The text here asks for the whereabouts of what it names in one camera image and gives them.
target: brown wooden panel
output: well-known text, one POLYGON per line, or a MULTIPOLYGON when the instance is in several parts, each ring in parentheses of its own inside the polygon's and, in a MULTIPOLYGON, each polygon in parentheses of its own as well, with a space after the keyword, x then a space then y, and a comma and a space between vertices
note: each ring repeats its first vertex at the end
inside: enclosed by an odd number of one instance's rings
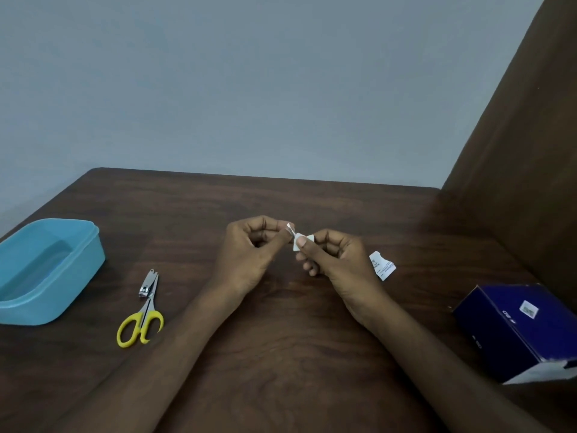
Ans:
POLYGON ((577 311, 577 0, 545 0, 443 189, 577 311))
MULTIPOLYGON (((91 392, 140 344, 116 345, 146 272, 167 325, 211 274, 225 225, 267 213, 302 232, 364 236, 398 269, 384 288, 476 370, 451 309, 477 284, 534 278, 437 189, 94 169, 37 211, 100 227, 107 261, 64 314, 0 326, 0 431, 39 431, 91 392)), ((559 432, 577 427, 573 382, 503 387, 559 432)), ((443 431, 379 342, 325 278, 287 248, 208 343, 158 431, 443 431)))

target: hand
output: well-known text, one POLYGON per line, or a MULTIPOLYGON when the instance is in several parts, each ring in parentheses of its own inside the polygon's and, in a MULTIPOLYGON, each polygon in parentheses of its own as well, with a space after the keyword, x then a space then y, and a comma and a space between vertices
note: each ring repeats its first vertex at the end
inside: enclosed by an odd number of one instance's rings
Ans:
POLYGON ((359 237, 323 229, 314 234, 315 242, 297 239, 301 250, 297 260, 307 260, 303 269, 309 275, 325 274, 343 298, 344 305, 358 323, 368 328, 373 308, 379 299, 388 298, 359 237))
POLYGON ((230 223, 209 285, 224 288, 241 301, 258 284, 278 251, 292 240, 285 229, 287 223, 267 216, 230 223))

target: small white paper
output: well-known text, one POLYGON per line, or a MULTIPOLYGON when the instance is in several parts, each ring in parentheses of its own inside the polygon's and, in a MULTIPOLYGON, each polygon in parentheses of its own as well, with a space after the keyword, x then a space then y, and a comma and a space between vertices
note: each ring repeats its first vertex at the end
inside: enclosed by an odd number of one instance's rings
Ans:
MULTIPOLYGON (((297 239, 298 239, 299 237, 304 237, 304 236, 305 236, 305 235, 304 235, 304 234, 301 234, 300 232, 297 232, 297 235, 294 236, 294 243, 293 243, 293 245, 292 245, 292 250, 293 250, 294 252, 299 252, 299 251, 300 251, 300 249, 299 249, 298 246, 297 246, 297 239)), ((314 241, 314 234, 307 235, 307 238, 308 238, 309 240, 311 240, 311 241, 314 241)))
POLYGON ((535 319, 535 316, 537 316, 537 312, 539 311, 539 309, 529 301, 523 301, 519 310, 521 310, 521 313, 524 315, 528 315, 531 319, 535 319))
POLYGON ((373 263, 375 273, 381 279, 381 281, 385 281, 386 277, 391 275, 396 269, 396 266, 393 264, 393 262, 385 260, 383 257, 381 257, 381 253, 378 250, 374 251, 369 256, 369 258, 373 263))

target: navy blue box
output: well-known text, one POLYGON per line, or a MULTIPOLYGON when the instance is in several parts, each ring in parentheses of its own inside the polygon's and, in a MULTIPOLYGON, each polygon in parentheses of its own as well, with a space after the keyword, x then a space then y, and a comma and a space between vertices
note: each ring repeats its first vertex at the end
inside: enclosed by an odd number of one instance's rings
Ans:
POLYGON ((503 384, 577 376, 577 316, 540 284, 477 286, 453 315, 503 384))

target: brown partition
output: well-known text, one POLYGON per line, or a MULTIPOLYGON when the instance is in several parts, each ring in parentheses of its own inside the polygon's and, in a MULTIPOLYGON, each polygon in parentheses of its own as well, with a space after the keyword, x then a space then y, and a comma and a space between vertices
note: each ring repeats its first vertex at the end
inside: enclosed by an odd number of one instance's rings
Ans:
POLYGON ((577 0, 545 0, 448 177, 577 311, 577 0))

